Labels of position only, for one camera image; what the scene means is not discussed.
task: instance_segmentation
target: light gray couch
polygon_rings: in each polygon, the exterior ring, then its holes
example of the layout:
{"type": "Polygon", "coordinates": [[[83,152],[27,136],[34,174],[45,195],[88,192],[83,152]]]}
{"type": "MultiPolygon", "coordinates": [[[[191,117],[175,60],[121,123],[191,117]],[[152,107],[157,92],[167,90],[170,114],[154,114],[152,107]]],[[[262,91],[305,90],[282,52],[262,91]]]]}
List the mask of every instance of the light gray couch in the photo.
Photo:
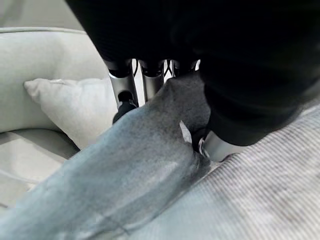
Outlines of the light gray couch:
{"type": "Polygon", "coordinates": [[[0,212],[78,152],[24,89],[36,78],[102,79],[107,68],[83,31],[0,28],[0,212]]]}

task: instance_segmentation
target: white pillow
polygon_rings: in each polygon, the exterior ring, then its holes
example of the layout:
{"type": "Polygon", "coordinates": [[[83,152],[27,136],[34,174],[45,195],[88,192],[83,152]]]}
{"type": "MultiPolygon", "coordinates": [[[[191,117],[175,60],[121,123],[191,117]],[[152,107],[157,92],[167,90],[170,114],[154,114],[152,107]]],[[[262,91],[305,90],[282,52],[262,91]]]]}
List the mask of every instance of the white pillow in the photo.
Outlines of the white pillow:
{"type": "Polygon", "coordinates": [[[26,81],[24,87],[41,110],[83,149],[112,125],[117,104],[109,78],[26,81]]]}

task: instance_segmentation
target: silver metal cylinder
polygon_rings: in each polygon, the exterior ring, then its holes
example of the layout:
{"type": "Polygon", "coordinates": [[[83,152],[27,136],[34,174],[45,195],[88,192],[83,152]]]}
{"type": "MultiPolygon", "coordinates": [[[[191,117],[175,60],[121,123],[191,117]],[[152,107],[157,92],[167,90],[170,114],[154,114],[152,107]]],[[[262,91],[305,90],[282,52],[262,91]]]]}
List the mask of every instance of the silver metal cylinder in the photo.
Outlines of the silver metal cylinder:
{"type": "Polygon", "coordinates": [[[199,142],[199,152],[218,163],[223,162],[229,155],[240,153],[244,148],[245,146],[236,146],[223,141],[213,131],[199,142]]]}
{"type": "Polygon", "coordinates": [[[128,91],[132,94],[133,96],[133,103],[138,107],[138,95],[137,95],[137,90],[136,90],[136,85],[135,85],[135,79],[134,75],[131,72],[128,76],[125,77],[116,77],[113,76],[111,73],[109,73],[110,79],[111,79],[111,84],[113,88],[113,93],[114,97],[116,100],[116,105],[117,108],[120,107],[121,102],[119,101],[119,94],[128,91]]]}
{"type": "Polygon", "coordinates": [[[156,93],[160,90],[160,88],[164,85],[165,77],[164,73],[158,76],[146,76],[142,73],[143,80],[143,91],[144,91],[144,100],[145,102],[151,100],[156,93]]]}

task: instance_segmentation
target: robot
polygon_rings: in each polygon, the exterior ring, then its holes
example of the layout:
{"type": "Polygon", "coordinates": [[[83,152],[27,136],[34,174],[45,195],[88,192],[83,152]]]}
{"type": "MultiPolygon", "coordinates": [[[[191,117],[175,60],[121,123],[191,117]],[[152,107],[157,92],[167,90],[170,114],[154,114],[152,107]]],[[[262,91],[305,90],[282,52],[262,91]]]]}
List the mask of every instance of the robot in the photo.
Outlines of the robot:
{"type": "Polygon", "coordinates": [[[164,84],[165,61],[177,78],[200,60],[211,116],[192,144],[212,161],[285,127],[320,91],[316,0],[66,1],[109,70],[114,121],[139,107],[132,59],[145,101],[164,84]]]}

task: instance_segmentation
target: gray cloth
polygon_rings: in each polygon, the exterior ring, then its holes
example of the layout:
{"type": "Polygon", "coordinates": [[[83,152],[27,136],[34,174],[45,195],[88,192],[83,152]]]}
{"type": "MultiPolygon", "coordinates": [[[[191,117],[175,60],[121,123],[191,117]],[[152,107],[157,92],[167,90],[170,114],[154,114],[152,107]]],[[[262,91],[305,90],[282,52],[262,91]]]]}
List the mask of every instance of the gray cloth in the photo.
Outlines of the gray cloth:
{"type": "Polygon", "coordinates": [[[320,107],[211,173],[181,129],[207,123],[202,88],[169,80],[0,219],[0,239],[319,239],[320,107]]]}
{"type": "Polygon", "coordinates": [[[232,157],[129,240],[319,240],[319,99],[232,157]]]}
{"type": "Polygon", "coordinates": [[[185,128],[208,122],[203,87],[198,73],[168,80],[9,210],[0,239],[112,238],[159,215],[215,167],[185,128]]]}

